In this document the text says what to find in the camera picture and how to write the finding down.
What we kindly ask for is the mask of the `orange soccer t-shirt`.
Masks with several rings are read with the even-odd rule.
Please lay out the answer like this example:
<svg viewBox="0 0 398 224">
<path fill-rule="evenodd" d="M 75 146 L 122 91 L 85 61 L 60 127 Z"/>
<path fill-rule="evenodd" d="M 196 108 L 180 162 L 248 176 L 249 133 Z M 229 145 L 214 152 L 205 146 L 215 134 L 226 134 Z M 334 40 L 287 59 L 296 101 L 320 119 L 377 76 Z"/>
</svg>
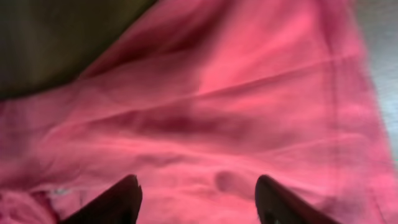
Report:
<svg viewBox="0 0 398 224">
<path fill-rule="evenodd" d="M 353 1 L 161 1 L 70 84 L 1 104 L 1 222 L 128 174 L 140 223 L 257 223 L 267 174 L 340 223 L 396 223 Z"/>
</svg>

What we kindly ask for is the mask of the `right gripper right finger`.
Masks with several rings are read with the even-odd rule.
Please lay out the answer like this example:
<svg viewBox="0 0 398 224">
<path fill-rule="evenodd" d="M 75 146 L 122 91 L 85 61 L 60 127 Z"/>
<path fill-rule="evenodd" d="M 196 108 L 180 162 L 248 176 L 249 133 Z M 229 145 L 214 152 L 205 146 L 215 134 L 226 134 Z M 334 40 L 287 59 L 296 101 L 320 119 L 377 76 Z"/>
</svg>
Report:
<svg viewBox="0 0 398 224">
<path fill-rule="evenodd" d="M 268 175 L 256 182 L 255 203 L 262 224 L 338 224 Z"/>
</svg>

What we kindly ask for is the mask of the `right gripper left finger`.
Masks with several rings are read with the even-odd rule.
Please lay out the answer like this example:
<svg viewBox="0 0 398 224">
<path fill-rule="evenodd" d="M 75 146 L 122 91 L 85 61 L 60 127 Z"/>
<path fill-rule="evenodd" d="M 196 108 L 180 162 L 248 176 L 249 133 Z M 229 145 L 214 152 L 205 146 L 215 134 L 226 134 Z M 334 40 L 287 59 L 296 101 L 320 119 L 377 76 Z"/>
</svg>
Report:
<svg viewBox="0 0 398 224">
<path fill-rule="evenodd" d="M 128 175 L 61 224 L 136 224 L 142 189 L 135 175 Z"/>
</svg>

